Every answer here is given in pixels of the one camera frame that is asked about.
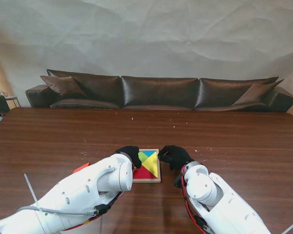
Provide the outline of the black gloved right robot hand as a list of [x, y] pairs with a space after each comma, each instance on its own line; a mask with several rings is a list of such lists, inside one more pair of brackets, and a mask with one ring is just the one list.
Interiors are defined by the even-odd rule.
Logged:
[[158, 153], [158, 159], [169, 164], [171, 171], [179, 171], [184, 165], [194, 161], [184, 148], [176, 145], [164, 146]]

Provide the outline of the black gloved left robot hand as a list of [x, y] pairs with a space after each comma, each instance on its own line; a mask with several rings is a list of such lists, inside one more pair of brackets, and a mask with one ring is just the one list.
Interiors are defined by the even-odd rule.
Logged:
[[132, 169], [135, 168], [140, 169], [142, 166], [142, 162], [139, 159], [139, 147], [138, 146], [124, 146], [115, 151], [116, 154], [120, 153], [128, 158], [130, 158], [132, 162]]

